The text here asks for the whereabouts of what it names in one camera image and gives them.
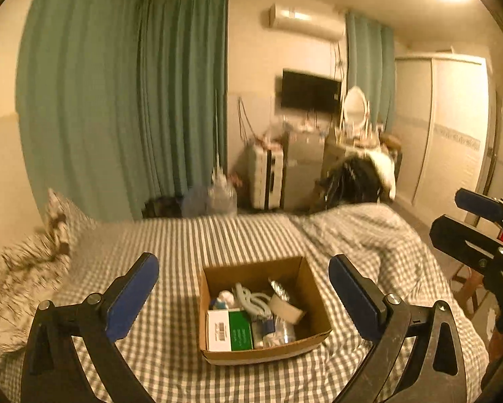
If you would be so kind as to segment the white tape roll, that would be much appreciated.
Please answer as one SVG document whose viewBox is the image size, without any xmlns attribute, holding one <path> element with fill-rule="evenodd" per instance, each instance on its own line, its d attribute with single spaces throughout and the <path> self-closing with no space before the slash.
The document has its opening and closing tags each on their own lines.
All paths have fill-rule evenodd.
<svg viewBox="0 0 503 403">
<path fill-rule="evenodd" d="M 295 307 L 287 300 L 274 294 L 268 303 L 268 307 L 273 315 L 280 317 L 284 321 L 296 326 L 305 316 L 306 312 Z"/>
</svg>

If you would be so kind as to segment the white ointment tube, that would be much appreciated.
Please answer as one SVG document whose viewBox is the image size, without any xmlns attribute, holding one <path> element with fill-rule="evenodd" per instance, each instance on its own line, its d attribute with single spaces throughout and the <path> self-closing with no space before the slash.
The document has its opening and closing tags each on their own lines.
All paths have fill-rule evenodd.
<svg viewBox="0 0 503 403">
<path fill-rule="evenodd" d="M 277 316 L 253 321 L 251 332 L 254 348 L 273 348 L 296 341 L 294 326 Z"/>
</svg>

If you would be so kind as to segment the white green medicine box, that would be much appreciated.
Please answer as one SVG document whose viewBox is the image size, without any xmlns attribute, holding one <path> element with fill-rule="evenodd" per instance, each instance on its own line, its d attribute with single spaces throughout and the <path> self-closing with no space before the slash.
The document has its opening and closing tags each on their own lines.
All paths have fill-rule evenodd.
<svg viewBox="0 0 503 403">
<path fill-rule="evenodd" d="M 210 310 L 207 313 L 207 348 L 212 352 L 253 349 L 248 313 L 243 309 Z"/>
</svg>

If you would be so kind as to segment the grey green face mask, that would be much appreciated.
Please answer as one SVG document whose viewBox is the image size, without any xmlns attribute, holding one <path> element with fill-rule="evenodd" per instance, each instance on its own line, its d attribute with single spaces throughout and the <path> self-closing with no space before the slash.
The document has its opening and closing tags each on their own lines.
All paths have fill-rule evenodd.
<svg viewBox="0 0 503 403">
<path fill-rule="evenodd" d="M 273 316 L 268 307 L 270 296 L 260 292 L 251 292 L 250 289 L 237 283 L 233 294 L 240 306 L 256 319 L 269 319 Z"/>
</svg>

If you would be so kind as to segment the silver foil blister pack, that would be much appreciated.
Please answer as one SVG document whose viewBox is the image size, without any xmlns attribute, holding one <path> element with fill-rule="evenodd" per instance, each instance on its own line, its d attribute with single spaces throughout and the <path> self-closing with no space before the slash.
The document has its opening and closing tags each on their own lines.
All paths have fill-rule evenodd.
<svg viewBox="0 0 503 403">
<path fill-rule="evenodd" d="M 287 290 L 282 286 L 282 284 L 276 280 L 269 279 L 269 284 L 274 291 L 275 295 L 281 299 L 282 301 L 285 301 L 287 303 L 291 302 L 291 297 L 290 294 L 287 292 Z"/>
</svg>

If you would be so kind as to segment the white plastic bundle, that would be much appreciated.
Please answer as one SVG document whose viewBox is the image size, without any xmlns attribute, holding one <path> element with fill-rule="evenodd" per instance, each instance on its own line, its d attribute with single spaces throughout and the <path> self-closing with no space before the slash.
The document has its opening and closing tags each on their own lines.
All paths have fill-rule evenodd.
<svg viewBox="0 0 503 403">
<path fill-rule="evenodd" d="M 234 309 L 237 308 L 237 306 L 238 302 L 234 294 L 229 290 L 222 290 L 219 292 L 210 304 L 212 310 Z"/>
</svg>

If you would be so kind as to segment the floral white duvet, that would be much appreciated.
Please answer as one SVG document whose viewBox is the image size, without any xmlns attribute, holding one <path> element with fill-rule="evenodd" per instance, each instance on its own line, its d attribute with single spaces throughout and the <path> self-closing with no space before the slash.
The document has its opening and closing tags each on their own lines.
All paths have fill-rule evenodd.
<svg viewBox="0 0 503 403">
<path fill-rule="evenodd" d="M 0 253 L 0 364 L 23 348 L 38 305 L 51 299 L 70 266 L 66 233 L 35 234 Z"/>
</svg>

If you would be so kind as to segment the white louvered wardrobe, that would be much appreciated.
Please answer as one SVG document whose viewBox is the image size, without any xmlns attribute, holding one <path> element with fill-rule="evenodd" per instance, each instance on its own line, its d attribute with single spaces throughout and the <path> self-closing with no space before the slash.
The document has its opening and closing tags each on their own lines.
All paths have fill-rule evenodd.
<svg viewBox="0 0 503 403">
<path fill-rule="evenodd" d="M 402 154 L 397 201 L 425 225 L 442 215 L 465 219 L 454 196 L 484 181 L 490 115 L 485 59 L 402 55 L 395 60 L 395 82 L 391 131 Z"/>
</svg>

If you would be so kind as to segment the black jacket on chair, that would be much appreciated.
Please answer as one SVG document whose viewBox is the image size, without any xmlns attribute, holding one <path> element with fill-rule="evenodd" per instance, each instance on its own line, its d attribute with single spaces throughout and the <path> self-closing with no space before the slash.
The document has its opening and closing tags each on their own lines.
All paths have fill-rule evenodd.
<svg viewBox="0 0 503 403">
<path fill-rule="evenodd" d="M 319 180 L 316 190 L 318 195 L 310 208 L 320 212 L 339 205 L 378 203 L 383 184 L 369 158 L 350 156 Z"/>
</svg>

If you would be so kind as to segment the checkered pillow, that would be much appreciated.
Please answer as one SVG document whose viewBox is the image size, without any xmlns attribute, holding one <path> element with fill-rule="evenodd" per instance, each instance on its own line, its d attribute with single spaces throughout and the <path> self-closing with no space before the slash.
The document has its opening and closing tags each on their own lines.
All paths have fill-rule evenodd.
<svg viewBox="0 0 503 403">
<path fill-rule="evenodd" d="M 57 253 L 62 255 L 73 253 L 83 234 L 99 225 L 98 221 L 52 188 L 48 189 L 46 221 L 48 236 Z"/>
</svg>

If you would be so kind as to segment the white oval vanity mirror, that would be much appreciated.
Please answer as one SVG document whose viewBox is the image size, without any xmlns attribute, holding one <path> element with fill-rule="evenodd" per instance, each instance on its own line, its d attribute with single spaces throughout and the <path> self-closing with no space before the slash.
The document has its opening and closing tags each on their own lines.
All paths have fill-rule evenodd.
<svg viewBox="0 0 503 403">
<path fill-rule="evenodd" d="M 341 108 L 341 123 L 354 131 L 364 130 L 370 116 L 370 103 L 364 92 L 358 86 L 351 87 Z"/>
</svg>

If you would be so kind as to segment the open cardboard box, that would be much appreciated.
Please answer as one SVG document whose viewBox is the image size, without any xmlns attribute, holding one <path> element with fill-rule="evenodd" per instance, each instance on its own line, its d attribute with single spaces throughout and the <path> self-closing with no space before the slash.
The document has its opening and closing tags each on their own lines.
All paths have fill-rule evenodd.
<svg viewBox="0 0 503 403">
<path fill-rule="evenodd" d="M 199 273 L 199 352 L 213 366 L 297 358 L 332 332 L 308 258 L 204 267 Z"/>
</svg>

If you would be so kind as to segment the silver mini fridge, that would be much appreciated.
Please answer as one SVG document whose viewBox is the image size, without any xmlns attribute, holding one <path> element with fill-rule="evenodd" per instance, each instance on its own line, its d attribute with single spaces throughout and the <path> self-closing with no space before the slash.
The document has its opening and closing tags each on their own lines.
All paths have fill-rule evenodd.
<svg viewBox="0 0 503 403">
<path fill-rule="evenodd" d="M 325 139 L 320 133 L 292 130 L 285 132 L 283 142 L 283 209 L 306 209 L 320 178 Z"/>
</svg>

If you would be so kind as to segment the small green window curtain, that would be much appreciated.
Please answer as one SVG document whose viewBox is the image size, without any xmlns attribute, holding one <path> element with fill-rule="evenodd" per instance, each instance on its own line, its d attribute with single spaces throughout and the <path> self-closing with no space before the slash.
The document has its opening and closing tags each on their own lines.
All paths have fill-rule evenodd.
<svg viewBox="0 0 503 403">
<path fill-rule="evenodd" d="M 357 86 L 370 102 L 370 122 L 392 127 L 395 116 L 393 30 L 355 11 L 345 16 L 348 50 L 347 88 Z"/>
</svg>

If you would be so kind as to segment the white suitcase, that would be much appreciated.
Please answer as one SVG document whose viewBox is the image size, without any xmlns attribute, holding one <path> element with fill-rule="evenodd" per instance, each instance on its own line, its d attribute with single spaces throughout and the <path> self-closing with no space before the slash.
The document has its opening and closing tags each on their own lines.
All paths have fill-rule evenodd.
<svg viewBox="0 0 503 403">
<path fill-rule="evenodd" d="M 283 167 L 284 153 L 280 146 L 265 149 L 253 145 L 249 148 L 250 203 L 254 209 L 281 207 Z"/>
</svg>

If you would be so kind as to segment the clear water jug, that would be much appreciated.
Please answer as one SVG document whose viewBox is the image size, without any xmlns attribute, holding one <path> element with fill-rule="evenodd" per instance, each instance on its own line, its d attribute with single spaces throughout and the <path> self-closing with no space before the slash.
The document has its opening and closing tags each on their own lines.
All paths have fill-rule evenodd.
<svg viewBox="0 0 503 403">
<path fill-rule="evenodd" d="M 211 173 L 211 184 L 207 194 L 209 215 L 236 216 L 238 199 L 235 187 L 228 180 L 220 164 L 219 155 Z"/>
</svg>

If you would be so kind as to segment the white air conditioner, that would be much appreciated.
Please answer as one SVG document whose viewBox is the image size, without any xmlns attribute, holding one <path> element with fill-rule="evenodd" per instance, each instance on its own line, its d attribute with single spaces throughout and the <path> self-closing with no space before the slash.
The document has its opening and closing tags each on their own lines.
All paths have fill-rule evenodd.
<svg viewBox="0 0 503 403">
<path fill-rule="evenodd" d="M 339 42 L 345 37 L 345 24 L 341 19 L 278 4 L 269 9 L 269 27 L 329 42 Z"/>
</svg>

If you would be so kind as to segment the large green curtain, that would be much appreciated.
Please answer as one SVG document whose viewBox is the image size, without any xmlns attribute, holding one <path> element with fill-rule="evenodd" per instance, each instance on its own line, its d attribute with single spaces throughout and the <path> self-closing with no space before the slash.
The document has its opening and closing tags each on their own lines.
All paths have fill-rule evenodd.
<svg viewBox="0 0 503 403">
<path fill-rule="evenodd" d="M 104 221 L 209 184 L 227 162 L 229 0 L 33 0 L 16 110 L 38 208 Z"/>
</svg>

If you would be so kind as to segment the black wall television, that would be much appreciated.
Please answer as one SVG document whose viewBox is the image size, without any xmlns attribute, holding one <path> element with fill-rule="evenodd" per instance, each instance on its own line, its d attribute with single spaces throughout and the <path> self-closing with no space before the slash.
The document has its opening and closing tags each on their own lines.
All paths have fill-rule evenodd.
<svg viewBox="0 0 503 403">
<path fill-rule="evenodd" d="M 341 82 L 284 69 L 281 107 L 334 114 L 339 110 Z"/>
</svg>

